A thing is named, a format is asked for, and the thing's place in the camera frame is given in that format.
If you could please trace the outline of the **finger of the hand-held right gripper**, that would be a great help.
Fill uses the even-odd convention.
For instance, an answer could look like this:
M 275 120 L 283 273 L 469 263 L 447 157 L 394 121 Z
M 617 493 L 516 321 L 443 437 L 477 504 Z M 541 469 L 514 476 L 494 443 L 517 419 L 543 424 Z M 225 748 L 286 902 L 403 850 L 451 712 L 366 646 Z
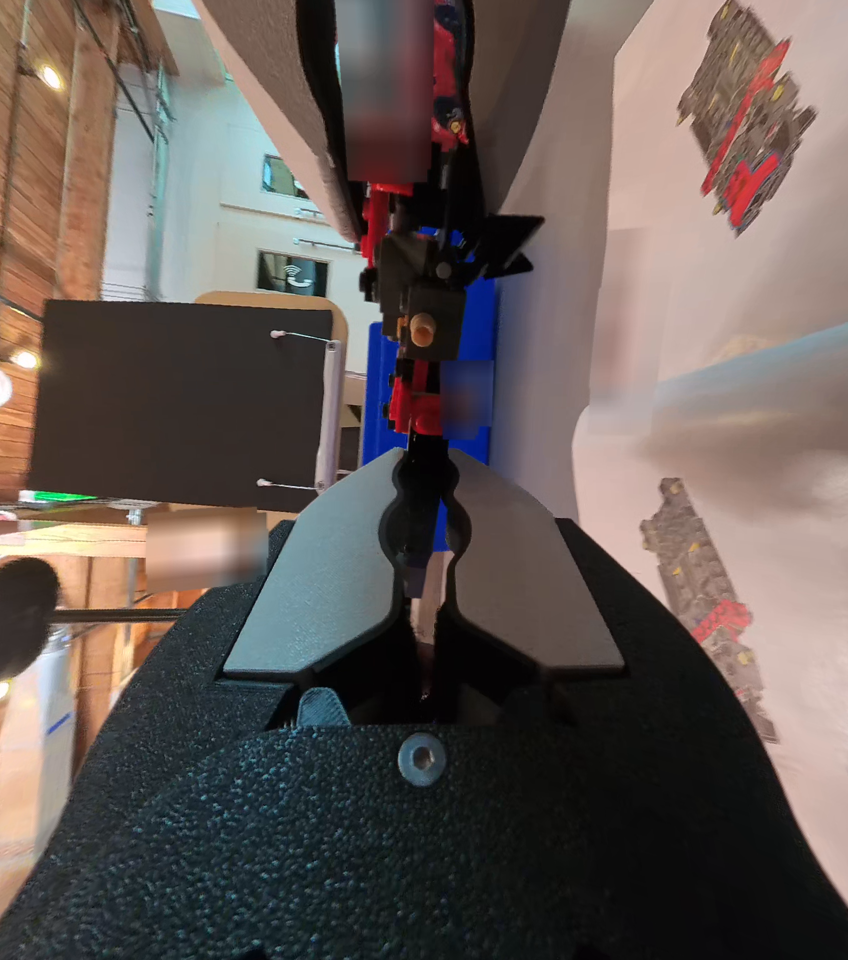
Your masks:
M 612 60 L 650 7 L 638 1 L 475 1 L 469 118 L 484 205 L 502 211 L 544 111 L 561 53 L 595 41 Z
M 361 234 L 347 177 L 332 2 L 195 1 L 214 50 L 330 226 Z

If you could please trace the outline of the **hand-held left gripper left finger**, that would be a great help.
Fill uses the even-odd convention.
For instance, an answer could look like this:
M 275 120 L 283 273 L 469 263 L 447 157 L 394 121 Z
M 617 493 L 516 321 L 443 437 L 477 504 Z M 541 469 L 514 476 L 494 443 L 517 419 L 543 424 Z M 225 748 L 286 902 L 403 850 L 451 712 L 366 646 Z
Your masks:
M 403 455 L 387 451 L 299 514 L 224 673 L 318 671 L 395 620 L 403 591 L 381 525 Z

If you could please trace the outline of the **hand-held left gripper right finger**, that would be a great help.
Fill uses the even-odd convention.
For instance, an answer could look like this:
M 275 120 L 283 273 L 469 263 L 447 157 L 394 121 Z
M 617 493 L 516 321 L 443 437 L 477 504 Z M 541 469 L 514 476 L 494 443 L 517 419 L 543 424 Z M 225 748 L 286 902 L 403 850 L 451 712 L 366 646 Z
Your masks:
M 439 671 L 622 671 L 624 659 L 555 517 L 452 449 L 453 559 L 435 633 Z

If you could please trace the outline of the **blue plastic bin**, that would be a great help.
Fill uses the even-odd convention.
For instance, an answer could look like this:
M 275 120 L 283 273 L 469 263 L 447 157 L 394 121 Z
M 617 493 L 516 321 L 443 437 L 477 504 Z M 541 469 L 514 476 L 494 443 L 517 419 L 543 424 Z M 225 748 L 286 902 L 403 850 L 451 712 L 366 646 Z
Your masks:
M 421 570 L 446 548 L 449 449 L 486 463 L 493 410 L 495 279 L 509 264 L 482 236 L 425 228 L 391 230 L 363 247 L 359 279 L 381 312 L 373 324 L 362 463 L 404 450 L 398 507 L 387 532 L 394 551 Z

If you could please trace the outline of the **black red lego car model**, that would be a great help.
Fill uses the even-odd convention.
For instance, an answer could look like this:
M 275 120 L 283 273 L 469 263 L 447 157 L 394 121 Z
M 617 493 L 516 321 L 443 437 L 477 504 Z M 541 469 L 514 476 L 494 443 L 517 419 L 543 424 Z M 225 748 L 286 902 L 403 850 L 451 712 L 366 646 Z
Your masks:
M 543 224 L 490 210 L 478 162 L 469 81 L 477 40 L 474 2 L 432 3 L 430 171 L 416 183 L 369 182 L 363 204 L 367 266 L 359 288 L 380 306 L 382 333 L 397 344 L 389 430 L 405 435 L 397 505 L 383 524 L 406 597 L 425 593 L 439 513 L 452 487 L 449 442 L 471 432 L 478 402 L 463 385 L 460 344 L 467 290 L 476 281 L 527 273 L 523 246 Z

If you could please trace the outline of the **black felt panel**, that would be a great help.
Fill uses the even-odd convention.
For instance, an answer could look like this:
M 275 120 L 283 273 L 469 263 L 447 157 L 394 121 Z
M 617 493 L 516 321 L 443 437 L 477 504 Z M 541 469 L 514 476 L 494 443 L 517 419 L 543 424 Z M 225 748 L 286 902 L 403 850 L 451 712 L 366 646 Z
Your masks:
M 305 509 L 319 497 L 332 320 L 328 309 L 49 300 L 24 489 Z

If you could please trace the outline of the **black round pad on rod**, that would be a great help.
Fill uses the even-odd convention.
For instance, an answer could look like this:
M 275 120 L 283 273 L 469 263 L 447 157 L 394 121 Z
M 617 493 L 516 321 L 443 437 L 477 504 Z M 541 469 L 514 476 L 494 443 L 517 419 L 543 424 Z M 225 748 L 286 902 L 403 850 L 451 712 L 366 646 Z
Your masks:
M 186 609 L 63 608 L 55 569 L 40 558 L 21 557 L 0 567 L 0 682 L 20 675 L 46 647 L 58 626 L 169 623 Z

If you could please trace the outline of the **white instruction booklet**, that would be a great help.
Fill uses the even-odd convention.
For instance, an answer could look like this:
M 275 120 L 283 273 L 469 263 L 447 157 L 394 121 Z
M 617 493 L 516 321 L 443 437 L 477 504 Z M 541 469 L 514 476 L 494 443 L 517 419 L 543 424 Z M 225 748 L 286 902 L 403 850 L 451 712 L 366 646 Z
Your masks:
M 734 685 L 848 902 L 848 2 L 615 57 L 581 525 Z

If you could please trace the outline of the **silver panel rail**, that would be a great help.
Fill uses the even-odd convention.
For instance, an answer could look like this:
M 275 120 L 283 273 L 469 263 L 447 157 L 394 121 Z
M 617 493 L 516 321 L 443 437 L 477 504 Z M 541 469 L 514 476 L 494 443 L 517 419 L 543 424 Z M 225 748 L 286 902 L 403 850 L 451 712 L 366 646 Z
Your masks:
M 320 437 L 315 455 L 313 486 L 318 495 L 336 482 L 340 448 L 345 350 L 339 340 L 325 342 L 322 372 Z

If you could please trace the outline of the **dark wall sign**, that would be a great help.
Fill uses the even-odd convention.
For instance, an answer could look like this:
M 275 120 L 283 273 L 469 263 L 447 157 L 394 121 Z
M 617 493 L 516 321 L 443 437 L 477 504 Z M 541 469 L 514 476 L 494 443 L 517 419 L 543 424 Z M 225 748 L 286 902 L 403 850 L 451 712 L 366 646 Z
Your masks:
M 327 296 L 330 265 L 323 260 L 259 250 L 255 289 L 304 297 Z

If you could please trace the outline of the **light wood rounded frame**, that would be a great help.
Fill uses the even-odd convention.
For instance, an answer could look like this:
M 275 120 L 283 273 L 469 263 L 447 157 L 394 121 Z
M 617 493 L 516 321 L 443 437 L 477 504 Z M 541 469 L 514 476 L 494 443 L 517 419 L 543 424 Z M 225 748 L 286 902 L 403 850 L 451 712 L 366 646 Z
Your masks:
M 347 319 L 343 311 L 331 300 L 324 296 L 316 295 L 297 295 L 276 293 L 270 291 L 258 292 L 226 292 L 213 291 L 199 294 L 194 300 L 199 305 L 218 305 L 218 306 L 249 306 L 278 309 L 328 309 L 333 317 L 332 333 L 334 339 L 340 340 L 344 345 L 345 352 L 345 371 L 348 374 L 364 377 L 366 374 L 366 361 L 362 361 L 363 366 L 354 366 L 351 356 L 350 330 Z

